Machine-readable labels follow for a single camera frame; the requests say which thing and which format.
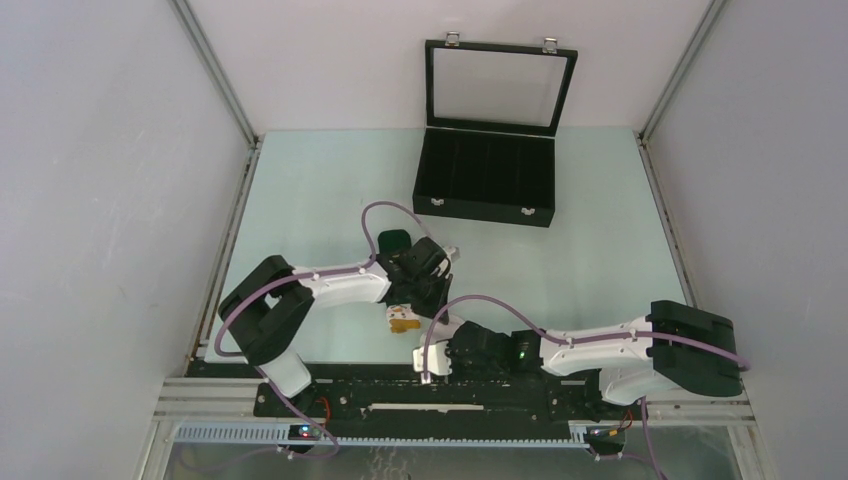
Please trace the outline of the black display case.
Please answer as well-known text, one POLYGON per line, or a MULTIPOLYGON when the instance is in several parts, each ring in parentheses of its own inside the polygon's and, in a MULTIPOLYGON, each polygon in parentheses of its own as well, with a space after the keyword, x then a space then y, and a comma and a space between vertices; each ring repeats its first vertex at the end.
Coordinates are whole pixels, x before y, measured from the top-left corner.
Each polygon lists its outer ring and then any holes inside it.
POLYGON ((418 215, 547 228, 556 212, 556 134, 577 51, 424 43, 426 128, 412 193, 418 215))

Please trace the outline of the white sock with black stripes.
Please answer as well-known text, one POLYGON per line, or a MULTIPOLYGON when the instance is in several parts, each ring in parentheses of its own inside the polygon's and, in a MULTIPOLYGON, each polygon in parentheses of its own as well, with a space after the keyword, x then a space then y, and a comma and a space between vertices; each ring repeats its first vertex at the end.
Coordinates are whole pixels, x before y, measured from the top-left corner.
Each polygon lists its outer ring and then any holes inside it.
POLYGON ((438 343, 440 341, 451 339, 455 332, 465 323, 465 320, 459 316, 449 314, 448 321, 443 323, 437 321, 431 335, 431 341, 438 343))

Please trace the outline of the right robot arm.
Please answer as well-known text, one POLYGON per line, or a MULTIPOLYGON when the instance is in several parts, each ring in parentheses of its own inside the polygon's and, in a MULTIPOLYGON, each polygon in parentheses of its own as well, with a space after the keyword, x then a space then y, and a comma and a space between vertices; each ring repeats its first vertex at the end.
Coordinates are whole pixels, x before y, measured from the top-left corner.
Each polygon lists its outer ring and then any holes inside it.
POLYGON ((585 411, 606 418, 620 406, 681 388, 716 398, 741 394, 749 367, 737 353, 731 320, 671 300, 605 328, 557 331, 529 324, 510 334, 471 321, 452 321, 434 332, 416 368, 438 376, 524 373, 568 377, 592 372, 581 392, 585 411))

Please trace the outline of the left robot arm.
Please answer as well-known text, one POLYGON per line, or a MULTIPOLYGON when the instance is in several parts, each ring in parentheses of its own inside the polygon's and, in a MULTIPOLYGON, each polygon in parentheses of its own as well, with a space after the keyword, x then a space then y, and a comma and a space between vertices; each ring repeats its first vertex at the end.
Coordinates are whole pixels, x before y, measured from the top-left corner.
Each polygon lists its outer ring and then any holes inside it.
POLYGON ((291 344, 308 314, 353 303, 407 306, 417 318, 441 321, 459 251, 429 237, 362 264, 324 270, 295 267, 282 256, 264 259, 218 306, 223 325, 215 337, 217 355, 230 335, 238 354, 277 388, 277 402, 292 416, 316 403, 305 363, 291 344))

